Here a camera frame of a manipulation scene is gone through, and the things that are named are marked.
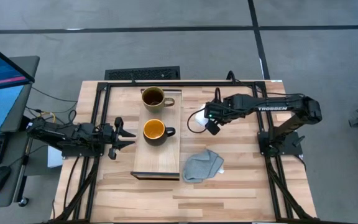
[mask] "mug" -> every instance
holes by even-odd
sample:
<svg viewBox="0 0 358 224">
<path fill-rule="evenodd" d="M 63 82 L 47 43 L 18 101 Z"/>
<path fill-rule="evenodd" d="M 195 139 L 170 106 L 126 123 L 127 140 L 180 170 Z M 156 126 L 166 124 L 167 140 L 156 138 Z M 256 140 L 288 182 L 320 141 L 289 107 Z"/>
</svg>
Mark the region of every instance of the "mug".
<svg viewBox="0 0 358 224">
<path fill-rule="evenodd" d="M 175 128 L 166 128 L 159 119 L 148 120 L 143 127 L 143 137 L 152 146 L 161 146 L 168 137 L 175 133 Z"/>
<path fill-rule="evenodd" d="M 158 113 L 166 106 L 173 106 L 175 100 L 173 98 L 165 97 L 164 91 L 159 87 L 152 86 L 145 89 L 142 93 L 142 101 L 147 110 L 153 113 Z"/>
</svg>

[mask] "mug handle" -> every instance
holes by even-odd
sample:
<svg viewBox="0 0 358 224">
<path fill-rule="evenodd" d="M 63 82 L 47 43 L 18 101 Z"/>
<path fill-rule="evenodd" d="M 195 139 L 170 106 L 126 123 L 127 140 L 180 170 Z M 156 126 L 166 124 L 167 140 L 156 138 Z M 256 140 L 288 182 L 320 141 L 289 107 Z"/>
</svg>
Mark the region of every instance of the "mug handle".
<svg viewBox="0 0 358 224">
<path fill-rule="evenodd" d="M 166 97 L 164 100 L 164 106 L 173 106 L 175 104 L 175 100 L 170 97 Z"/>
<path fill-rule="evenodd" d="M 175 128 L 165 128 L 165 130 L 167 130 L 168 137 L 171 137 L 176 133 Z"/>
</svg>

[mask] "butcher block table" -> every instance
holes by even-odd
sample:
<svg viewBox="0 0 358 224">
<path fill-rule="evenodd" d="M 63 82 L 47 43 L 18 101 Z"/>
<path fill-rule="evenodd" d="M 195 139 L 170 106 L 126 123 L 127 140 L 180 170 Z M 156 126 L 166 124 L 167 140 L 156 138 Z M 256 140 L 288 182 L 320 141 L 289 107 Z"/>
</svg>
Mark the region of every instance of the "butcher block table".
<svg viewBox="0 0 358 224">
<path fill-rule="evenodd" d="M 98 82 L 106 81 L 82 83 L 74 123 L 89 123 L 91 121 Z M 192 80 L 191 82 L 201 83 L 205 80 Z M 283 83 L 280 81 L 268 80 L 265 83 L 267 92 L 285 92 Z M 140 90 L 144 88 L 144 86 L 111 88 L 106 122 L 113 124 L 114 119 L 120 116 L 124 120 L 124 129 L 138 135 L 138 128 L 142 128 L 138 124 L 139 112 L 140 107 L 143 106 Z M 100 158 L 91 222 L 274 221 L 275 215 L 265 160 L 260 155 L 257 142 L 259 127 L 256 113 L 223 126 L 216 136 L 207 131 L 203 134 L 194 134 L 186 127 L 186 121 L 189 115 L 198 110 L 202 104 L 214 98 L 215 87 L 161 86 L 161 88 L 182 90 L 180 172 L 182 173 L 183 166 L 191 155 L 210 149 L 224 159 L 224 173 L 216 174 L 214 178 L 207 179 L 200 184 L 186 183 L 181 177 L 180 181 L 138 180 L 130 174 L 134 168 L 136 145 L 127 146 L 118 152 L 115 161 L 110 160 L 107 156 L 108 149 L 111 147 L 107 145 L 104 156 Z M 220 89 L 222 98 L 236 93 L 252 95 L 252 90 L 244 86 L 222 86 Z M 99 103 L 98 122 L 101 118 L 103 99 L 104 93 L 102 93 Z M 289 112 L 272 113 L 272 115 L 276 126 L 291 116 Z M 266 127 L 265 115 L 262 116 Z M 191 119 L 190 126 L 195 131 L 203 129 L 196 124 L 194 118 Z M 70 157 L 63 163 L 55 196 L 57 215 L 63 210 L 68 177 L 75 159 Z M 303 164 L 294 156 L 282 156 L 282 161 L 289 191 L 305 211 L 315 217 L 316 212 Z M 82 162 L 83 158 L 81 157 L 74 168 L 68 189 L 67 203 L 77 191 Z M 278 188 L 277 194 L 281 215 L 285 217 L 284 201 Z M 85 217 L 87 198 L 88 190 L 82 199 L 80 218 Z"/>
</svg>

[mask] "wooden board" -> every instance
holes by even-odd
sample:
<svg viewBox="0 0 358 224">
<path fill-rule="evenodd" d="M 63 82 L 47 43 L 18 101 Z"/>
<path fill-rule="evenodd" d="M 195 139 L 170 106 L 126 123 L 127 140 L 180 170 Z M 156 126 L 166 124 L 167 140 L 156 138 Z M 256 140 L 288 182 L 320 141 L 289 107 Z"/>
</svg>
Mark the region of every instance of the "wooden board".
<svg viewBox="0 0 358 224">
<path fill-rule="evenodd" d="M 164 108 L 161 113 L 151 113 L 144 106 L 140 107 L 132 173 L 138 178 L 179 178 L 181 90 L 168 90 L 164 91 L 164 94 L 165 97 L 173 98 L 175 104 Z M 150 119 L 159 119 L 166 127 L 175 128 L 175 135 L 168 137 L 167 141 L 161 146 L 149 145 L 143 137 L 143 126 Z"/>
<path fill-rule="evenodd" d="M 97 83 L 96 81 L 83 82 L 76 107 L 78 113 L 76 123 L 91 120 Z M 282 82 L 266 81 L 266 86 L 268 92 L 285 92 Z M 179 87 L 162 88 L 178 89 Z M 107 122 L 113 123 L 116 116 L 122 116 L 125 129 L 137 134 L 140 107 L 143 106 L 139 98 L 140 89 L 140 87 L 112 88 Z M 213 99 L 215 87 L 194 86 L 180 89 L 182 89 L 180 167 L 183 167 L 189 156 L 208 148 L 224 159 L 224 174 L 219 174 L 201 184 L 137 180 L 130 175 L 134 167 L 135 146 L 126 147 L 118 152 L 115 161 L 110 160 L 108 156 L 101 158 L 91 222 L 274 221 L 265 162 L 259 154 L 256 138 L 259 130 L 256 114 L 250 114 L 245 119 L 237 119 L 225 125 L 216 136 L 209 133 L 193 134 L 186 127 L 187 118 L 198 110 L 201 104 Z M 221 93 L 222 97 L 235 93 L 252 94 L 250 89 L 243 86 L 222 87 Z M 104 94 L 99 104 L 98 121 L 100 121 L 103 98 Z M 273 122 L 275 125 L 280 125 L 289 117 L 288 112 L 273 113 Z M 202 129 L 195 121 L 191 121 L 190 126 L 195 131 Z M 289 191 L 306 212 L 316 216 L 305 168 L 293 156 L 282 156 L 282 160 Z M 74 161 L 75 158 L 68 158 L 63 163 L 55 197 L 56 214 L 62 212 L 67 180 Z M 81 165 L 82 158 L 74 169 L 68 191 L 68 202 L 77 191 Z M 285 217 L 283 197 L 278 189 L 277 192 L 281 214 Z M 85 193 L 83 198 L 80 218 L 85 216 L 88 194 Z"/>
</svg>

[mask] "desk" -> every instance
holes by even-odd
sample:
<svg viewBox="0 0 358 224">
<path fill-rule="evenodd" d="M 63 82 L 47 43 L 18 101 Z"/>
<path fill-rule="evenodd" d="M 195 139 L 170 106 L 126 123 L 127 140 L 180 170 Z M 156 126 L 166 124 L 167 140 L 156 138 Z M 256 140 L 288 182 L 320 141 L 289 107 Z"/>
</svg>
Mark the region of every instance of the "desk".
<svg viewBox="0 0 358 224">
<path fill-rule="evenodd" d="M 38 62 L 40 60 L 38 56 L 12 57 L 10 59 L 18 66 L 23 68 L 29 75 L 33 77 L 35 76 Z M 25 105 L 27 103 L 27 99 L 29 98 L 30 89 L 31 84 L 25 85 L 23 87 L 23 90 L 20 92 L 16 102 L 14 103 L 11 111 L 7 115 L 4 123 L 0 128 L 0 132 L 2 133 L 11 133 L 5 155 L 0 166 L 7 166 L 15 159 L 24 155 L 29 138 L 27 137 L 26 132 L 16 131 L 18 131 L 21 125 Z M 0 191 L 0 207 L 9 206 L 12 203 L 21 167 L 22 161 L 17 161 L 11 166 L 12 172 L 7 182 L 5 183 L 4 188 Z"/>
<path fill-rule="evenodd" d="M 268 92 L 284 93 L 282 82 L 266 81 L 265 83 Z M 98 82 L 94 81 L 83 82 L 75 123 L 90 122 L 97 84 Z M 139 111 L 143 106 L 140 98 L 141 88 L 144 87 L 111 88 L 106 122 L 113 123 L 116 116 L 121 116 L 124 120 L 124 128 L 130 133 L 137 134 Z M 130 175 L 134 165 L 135 145 L 125 147 L 118 152 L 115 161 L 107 156 L 109 146 L 106 146 L 106 152 L 100 158 L 91 222 L 275 220 L 265 161 L 260 155 L 257 142 L 256 134 L 259 127 L 256 114 L 253 113 L 246 119 L 237 119 L 225 125 L 216 136 L 208 132 L 193 134 L 186 127 L 187 118 L 198 110 L 200 105 L 213 99 L 215 87 L 164 86 L 162 88 L 182 90 L 181 170 L 191 155 L 208 148 L 224 159 L 224 174 L 217 174 L 216 177 L 201 184 L 188 184 L 182 179 L 181 181 L 137 180 Z M 221 87 L 222 98 L 235 93 L 252 95 L 251 89 L 244 86 Z M 103 95 L 104 93 L 99 104 L 97 121 L 100 121 L 101 117 Z M 273 122 L 278 126 L 290 116 L 288 112 L 273 113 Z M 190 126 L 196 129 L 194 120 Z M 74 160 L 75 158 L 68 158 L 63 163 L 55 197 L 57 214 L 62 212 L 68 176 Z M 68 202 L 78 188 L 82 160 L 83 158 L 80 158 L 74 170 L 68 191 Z M 303 165 L 293 156 L 282 156 L 282 161 L 289 191 L 305 211 L 315 217 L 316 212 Z M 285 217 L 283 197 L 278 189 L 277 191 L 281 214 Z M 81 203 L 80 218 L 84 217 L 87 198 L 86 192 Z"/>
</svg>

